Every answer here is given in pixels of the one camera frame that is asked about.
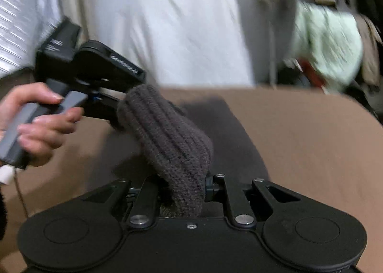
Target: knit sock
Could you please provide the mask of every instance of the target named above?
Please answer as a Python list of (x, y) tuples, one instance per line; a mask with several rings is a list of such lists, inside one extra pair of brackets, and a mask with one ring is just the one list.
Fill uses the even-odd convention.
[(169, 185), (172, 203), (162, 205), (161, 214), (197, 217), (213, 155), (210, 138), (148, 84), (128, 91), (117, 117), (125, 129), (133, 131), (145, 157)]

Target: green towel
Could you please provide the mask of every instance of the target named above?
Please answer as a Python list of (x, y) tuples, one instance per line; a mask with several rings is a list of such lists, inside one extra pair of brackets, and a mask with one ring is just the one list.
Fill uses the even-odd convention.
[(298, 3), (292, 56), (307, 59), (328, 88), (342, 91), (356, 77), (363, 44), (355, 18), (346, 12)]

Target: finger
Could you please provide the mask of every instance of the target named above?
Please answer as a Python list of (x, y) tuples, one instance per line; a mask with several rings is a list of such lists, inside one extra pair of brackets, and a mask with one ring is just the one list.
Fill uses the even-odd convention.
[(70, 134), (75, 131), (75, 125), (67, 121), (65, 114), (41, 115), (36, 117), (32, 124), (41, 125), (62, 134)]
[(57, 149), (64, 144), (63, 134), (39, 124), (22, 124), (17, 130), (20, 135), (27, 135), (29, 139), (45, 142), (52, 149)]
[(67, 121), (72, 123), (76, 123), (80, 121), (83, 114), (84, 114), (84, 109), (79, 107), (71, 108), (64, 113)]
[(56, 105), (62, 100), (62, 96), (54, 93), (44, 83), (32, 83), (14, 87), (6, 101), (16, 106), (21, 106), (30, 101), (37, 101), (48, 105)]
[(18, 138), (20, 146), (36, 159), (50, 159), (53, 155), (52, 148), (45, 142), (29, 138), (27, 135), (20, 135)]

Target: brown cloth surface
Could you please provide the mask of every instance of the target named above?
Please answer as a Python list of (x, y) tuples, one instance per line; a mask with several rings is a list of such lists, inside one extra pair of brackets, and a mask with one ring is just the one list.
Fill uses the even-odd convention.
[[(163, 95), (176, 103), (223, 97), (260, 152), (271, 180), (357, 217), (368, 235), (359, 268), (383, 272), (383, 129), (360, 105), (292, 89), (165, 90)], [(95, 162), (114, 171), (128, 166), (144, 177), (143, 160), (118, 155), (121, 143), (129, 140), (107, 122), (85, 118), (49, 164), (20, 175), (28, 208), (44, 210), (84, 192)], [(126, 153), (137, 154), (133, 141), (131, 147)], [(24, 217), (14, 185), (2, 191), (9, 224), (0, 243), (0, 272), (16, 273), (25, 267), (16, 245)]]

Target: metal screw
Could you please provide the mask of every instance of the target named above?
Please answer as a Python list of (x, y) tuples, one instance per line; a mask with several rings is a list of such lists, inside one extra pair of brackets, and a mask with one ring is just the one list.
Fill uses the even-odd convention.
[(145, 215), (134, 215), (130, 217), (130, 223), (135, 225), (142, 225), (149, 221), (149, 218)]
[(186, 227), (187, 227), (188, 229), (190, 229), (190, 230), (194, 230), (194, 229), (197, 228), (197, 225), (196, 225), (196, 224), (188, 224)]
[(235, 221), (239, 224), (250, 224), (254, 221), (254, 218), (249, 215), (239, 215), (235, 218)]

